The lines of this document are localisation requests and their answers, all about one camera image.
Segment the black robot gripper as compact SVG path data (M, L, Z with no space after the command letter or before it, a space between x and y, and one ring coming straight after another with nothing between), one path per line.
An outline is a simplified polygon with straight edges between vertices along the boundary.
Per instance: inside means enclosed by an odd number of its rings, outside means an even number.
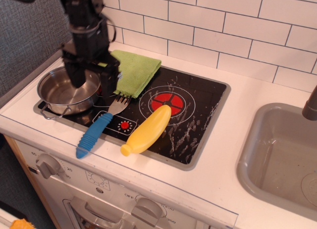
M62 44L62 58L66 72L75 88L85 82L85 70L101 73L103 100L117 88L119 61L109 52L110 40L107 23L98 23L94 28L83 29L71 26L73 40Z

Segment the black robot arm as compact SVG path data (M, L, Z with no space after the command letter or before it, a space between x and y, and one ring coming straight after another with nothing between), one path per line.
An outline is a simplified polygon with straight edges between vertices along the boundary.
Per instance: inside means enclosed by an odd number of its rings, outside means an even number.
M103 98L117 88L120 62L109 52L110 40L103 0L60 0L68 15L72 43L62 45L62 58L75 88L85 82L85 70L100 76Z

